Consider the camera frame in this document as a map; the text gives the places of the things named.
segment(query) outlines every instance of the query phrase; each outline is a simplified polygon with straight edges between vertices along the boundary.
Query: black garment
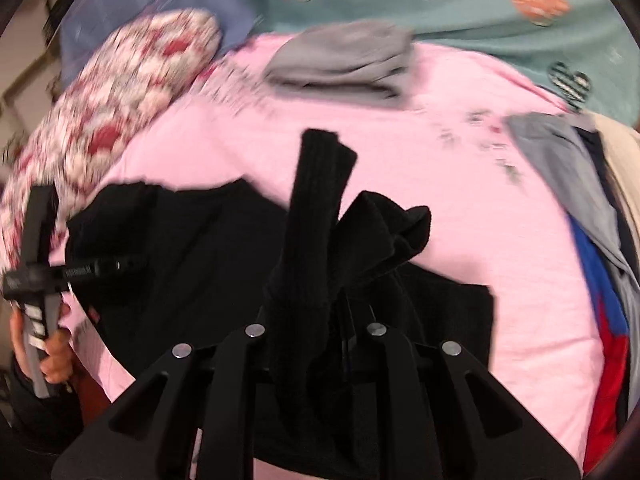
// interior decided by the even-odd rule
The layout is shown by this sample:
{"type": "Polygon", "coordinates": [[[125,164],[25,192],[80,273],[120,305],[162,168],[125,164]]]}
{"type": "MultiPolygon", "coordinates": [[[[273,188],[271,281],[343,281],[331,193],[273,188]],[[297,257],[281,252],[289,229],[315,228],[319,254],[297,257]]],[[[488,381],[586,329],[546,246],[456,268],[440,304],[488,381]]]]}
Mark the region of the black garment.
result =
{"type": "Polygon", "coordinates": [[[611,184],[607,178],[609,170],[607,169],[607,163],[604,158],[604,148],[602,146],[602,139],[598,132],[588,132],[581,128],[574,128],[580,135],[584,147],[589,152],[589,156],[593,161],[593,165],[598,173],[598,179],[604,191],[604,195],[607,197],[607,201],[611,204],[612,208],[616,210],[616,221],[618,224],[618,235],[620,237],[620,251],[625,257],[626,262],[631,267],[636,280],[640,280],[640,274],[638,271],[638,255],[636,254],[636,246],[634,245],[634,239],[631,234],[631,229],[626,221],[625,215],[620,211],[620,206],[616,200],[616,196],[611,189],[611,184]]]}
{"type": "Polygon", "coordinates": [[[80,402],[75,392],[39,399],[31,380],[12,359],[13,426],[0,414],[0,478],[49,480],[53,464],[82,431],[80,402]]]}
{"type": "Polygon", "coordinates": [[[244,181],[109,186],[69,222],[66,245],[68,262],[148,257],[138,276],[74,288],[134,376],[178,342],[219,343],[263,305],[274,385],[258,386],[255,456],[321,478],[375,478],[379,463],[375,387],[335,380],[339,294],[416,342],[460,341],[484,364],[493,322],[486,287],[405,263],[428,240],[428,208],[363,192],[337,223],[354,161],[334,134],[305,133],[289,213],[244,181]]]}

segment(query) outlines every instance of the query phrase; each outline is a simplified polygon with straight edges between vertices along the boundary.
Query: metal bolt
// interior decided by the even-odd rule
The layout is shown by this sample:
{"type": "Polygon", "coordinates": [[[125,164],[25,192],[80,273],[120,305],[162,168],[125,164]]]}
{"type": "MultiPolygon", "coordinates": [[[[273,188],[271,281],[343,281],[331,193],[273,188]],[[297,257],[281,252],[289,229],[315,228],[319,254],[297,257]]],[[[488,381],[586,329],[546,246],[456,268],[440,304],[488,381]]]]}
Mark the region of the metal bolt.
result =
{"type": "Polygon", "coordinates": [[[447,355],[460,355],[462,346],[455,341],[445,341],[442,343],[442,351],[447,355]]]}
{"type": "Polygon", "coordinates": [[[260,323],[254,323],[245,328],[244,333],[249,337],[260,337],[264,334],[264,327],[260,323]]]}
{"type": "Polygon", "coordinates": [[[182,359],[183,357],[187,357],[187,355],[191,353],[191,345],[187,345],[187,343],[178,343],[171,350],[171,353],[174,355],[174,357],[182,359]]]}
{"type": "Polygon", "coordinates": [[[382,323],[371,323],[367,326],[367,332],[373,336],[380,337],[381,335],[386,334],[386,326],[382,323]]]}

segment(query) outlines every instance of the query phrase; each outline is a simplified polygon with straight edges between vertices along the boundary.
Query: black sleeve of person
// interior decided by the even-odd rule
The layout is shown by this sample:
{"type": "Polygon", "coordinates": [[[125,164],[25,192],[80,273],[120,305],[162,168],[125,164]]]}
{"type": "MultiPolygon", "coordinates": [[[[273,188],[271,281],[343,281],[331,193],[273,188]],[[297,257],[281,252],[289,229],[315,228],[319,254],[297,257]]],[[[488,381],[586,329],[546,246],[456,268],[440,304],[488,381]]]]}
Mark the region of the black sleeve of person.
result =
{"type": "Polygon", "coordinates": [[[39,399],[15,357],[12,358],[10,381],[14,409],[12,430],[18,443],[37,454],[61,454],[82,432],[78,395],[63,390],[60,396],[39,399]]]}

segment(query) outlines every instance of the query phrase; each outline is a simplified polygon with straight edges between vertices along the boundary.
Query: pink bed sheet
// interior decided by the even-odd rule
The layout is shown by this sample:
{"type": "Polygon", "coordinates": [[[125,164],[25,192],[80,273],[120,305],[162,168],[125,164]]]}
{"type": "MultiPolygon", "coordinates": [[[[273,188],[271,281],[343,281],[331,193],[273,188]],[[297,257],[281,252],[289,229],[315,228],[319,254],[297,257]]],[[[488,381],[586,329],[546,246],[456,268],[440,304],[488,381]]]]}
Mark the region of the pink bed sheet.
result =
{"type": "MultiPolygon", "coordinates": [[[[431,239],[415,263],[491,287],[492,373],[582,465],[602,346],[566,215],[501,121],[557,114],[562,103],[491,57],[426,44],[416,46],[410,110],[283,100],[257,75],[285,39],[263,36],[206,71],[100,186],[208,188],[244,176],[286,204],[300,133],[338,132],[358,153],[343,208],[363,189],[431,208],[431,239]]],[[[62,257],[63,248],[52,255],[62,257]]],[[[113,400],[133,379],[67,300],[76,351],[113,400]]],[[[255,476],[300,478],[260,462],[255,476]]]]}

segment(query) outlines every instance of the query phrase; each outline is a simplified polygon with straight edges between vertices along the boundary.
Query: floor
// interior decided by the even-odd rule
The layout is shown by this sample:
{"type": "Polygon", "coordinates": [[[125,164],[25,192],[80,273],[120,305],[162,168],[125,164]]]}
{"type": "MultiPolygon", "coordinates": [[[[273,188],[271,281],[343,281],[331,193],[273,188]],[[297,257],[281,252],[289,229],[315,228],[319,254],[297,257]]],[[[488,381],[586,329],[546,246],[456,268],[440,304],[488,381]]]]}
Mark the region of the floor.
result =
{"type": "MultiPolygon", "coordinates": [[[[44,50],[42,27],[46,21],[44,0],[25,0],[15,13],[4,34],[0,36],[0,92],[4,92],[32,61],[44,50]]],[[[15,102],[28,132],[32,132],[51,106],[47,84],[56,75],[57,67],[50,66],[20,94],[15,102]]],[[[14,131],[4,117],[0,117],[0,149],[14,131]]],[[[9,363],[11,343],[8,319],[11,309],[0,303],[0,367],[9,363]]]]}

